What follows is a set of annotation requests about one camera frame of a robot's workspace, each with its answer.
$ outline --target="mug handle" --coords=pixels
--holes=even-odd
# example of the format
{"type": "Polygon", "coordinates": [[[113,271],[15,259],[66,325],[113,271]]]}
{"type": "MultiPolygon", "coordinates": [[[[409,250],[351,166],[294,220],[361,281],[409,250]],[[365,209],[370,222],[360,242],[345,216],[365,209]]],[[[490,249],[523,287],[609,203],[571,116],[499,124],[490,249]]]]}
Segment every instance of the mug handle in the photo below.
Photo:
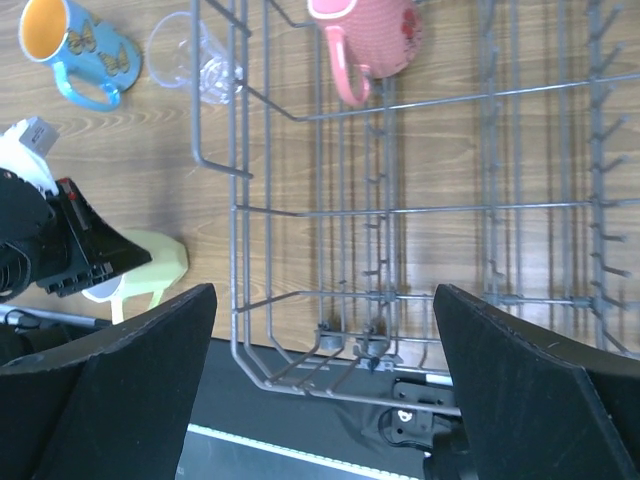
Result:
{"type": "Polygon", "coordinates": [[[99,112],[110,112],[120,105],[120,91],[114,85],[110,83],[100,85],[100,88],[107,94],[108,103],[98,102],[74,90],[69,80],[69,72],[64,63],[56,62],[52,67],[58,90],[73,103],[99,112]]]}
{"type": "MultiPolygon", "coordinates": [[[[158,290],[153,292],[153,296],[151,297],[151,302],[149,303],[149,308],[147,310],[151,310],[152,308],[156,308],[160,305],[160,301],[162,300],[162,296],[164,295],[164,290],[158,290]]],[[[110,300],[111,302],[111,323],[117,325],[118,323],[124,322],[124,299],[120,297],[114,297],[110,300]]]]}
{"type": "Polygon", "coordinates": [[[152,308],[156,308],[160,305],[160,301],[162,300],[162,296],[164,295],[164,290],[157,290],[153,292],[153,296],[151,297],[151,302],[149,302],[149,310],[152,308]]]}
{"type": "Polygon", "coordinates": [[[117,325],[124,322],[124,299],[114,297],[111,302],[111,323],[117,325]]]}
{"type": "Polygon", "coordinates": [[[338,88],[338,94],[349,105],[359,107],[369,98],[371,93],[371,81],[367,77],[371,69],[367,65],[358,65],[360,69],[360,95],[355,96],[349,82],[347,72],[347,57],[345,48],[344,30],[340,27],[325,28],[327,42],[329,43],[329,57],[331,59],[331,73],[338,88]]]}

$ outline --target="pink mug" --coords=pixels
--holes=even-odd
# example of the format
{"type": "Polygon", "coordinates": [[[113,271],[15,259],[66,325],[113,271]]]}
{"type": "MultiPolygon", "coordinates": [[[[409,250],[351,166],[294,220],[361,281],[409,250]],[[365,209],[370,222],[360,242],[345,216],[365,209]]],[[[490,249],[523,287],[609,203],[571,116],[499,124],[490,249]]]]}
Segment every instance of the pink mug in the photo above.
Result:
{"type": "Polygon", "coordinates": [[[367,101],[370,78],[398,73],[422,43],[422,17],[412,0],[308,0],[307,7],[327,36],[338,93],[354,107],[367,101]],[[358,95],[347,64],[360,72],[358,95]]]}

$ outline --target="blue mug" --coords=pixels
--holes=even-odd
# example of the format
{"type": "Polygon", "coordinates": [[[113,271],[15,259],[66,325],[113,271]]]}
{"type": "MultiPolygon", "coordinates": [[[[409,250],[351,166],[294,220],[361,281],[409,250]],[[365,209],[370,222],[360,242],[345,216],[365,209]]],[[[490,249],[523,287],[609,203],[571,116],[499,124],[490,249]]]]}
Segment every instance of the blue mug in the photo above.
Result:
{"type": "Polygon", "coordinates": [[[29,0],[19,38],[27,58],[50,66],[60,93],[82,107],[114,110],[120,105],[120,93],[140,75],[140,48],[71,0],[29,0]],[[70,77],[100,87],[106,102],[78,92],[70,77]]]}

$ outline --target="clear plastic cup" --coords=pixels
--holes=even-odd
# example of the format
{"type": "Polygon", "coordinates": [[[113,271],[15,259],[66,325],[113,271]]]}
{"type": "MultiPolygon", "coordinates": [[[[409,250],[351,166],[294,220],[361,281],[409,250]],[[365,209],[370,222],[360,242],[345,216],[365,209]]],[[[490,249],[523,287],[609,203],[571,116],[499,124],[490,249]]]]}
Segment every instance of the clear plastic cup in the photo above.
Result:
{"type": "MultiPolygon", "coordinates": [[[[191,89],[191,14],[175,12],[163,18],[147,43],[151,78],[165,88],[191,89]]],[[[204,102],[227,104],[241,85],[229,77],[229,60],[220,41],[200,21],[200,95],[204,102]]],[[[242,78],[236,67],[235,77],[242,78]]]]}

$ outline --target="cup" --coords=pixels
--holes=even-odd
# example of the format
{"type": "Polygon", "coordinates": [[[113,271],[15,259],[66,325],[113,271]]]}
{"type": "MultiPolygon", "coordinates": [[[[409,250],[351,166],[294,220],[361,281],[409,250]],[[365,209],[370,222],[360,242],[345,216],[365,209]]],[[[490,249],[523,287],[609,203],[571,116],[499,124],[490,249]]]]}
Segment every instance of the cup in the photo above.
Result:
{"type": "MultiPolygon", "coordinates": [[[[146,57],[151,78],[162,87],[191,91],[191,14],[175,12],[163,18],[149,37],[146,57]]],[[[242,89],[229,74],[229,60],[220,41],[200,21],[200,98],[227,104],[242,89]]],[[[242,67],[235,69],[242,78],[242,67]]]]}
{"type": "Polygon", "coordinates": [[[135,83],[142,55],[108,22],[71,0],[29,0],[20,18],[26,57],[53,69],[60,93],[81,107],[102,112],[120,105],[120,93],[135,83]],[[106,101],[78,92],[71,77],[100,87],[106,101]]]}
{"type": "Polygon", "coordinates": [[[149,310],[157,307],[164,291],[187,272],[187,250],[181,243],[157,232],[124,230],[122,236],[151,254],[151,262],[87,288],[82,294],[96,303],[111,302],[111,321],[124,320],[124,301],[137,295],[151,293],[149,310]]]}
{"type": "Polygon", "coordinates": [[[367,101],[371,78],[395,75],[422,44],[422,17],[412,0],[307,0],[307,8],[325,32],[338,94],[354,107],[367,101]],[[358,72],[357,94],[349,64],[358,72]]]}

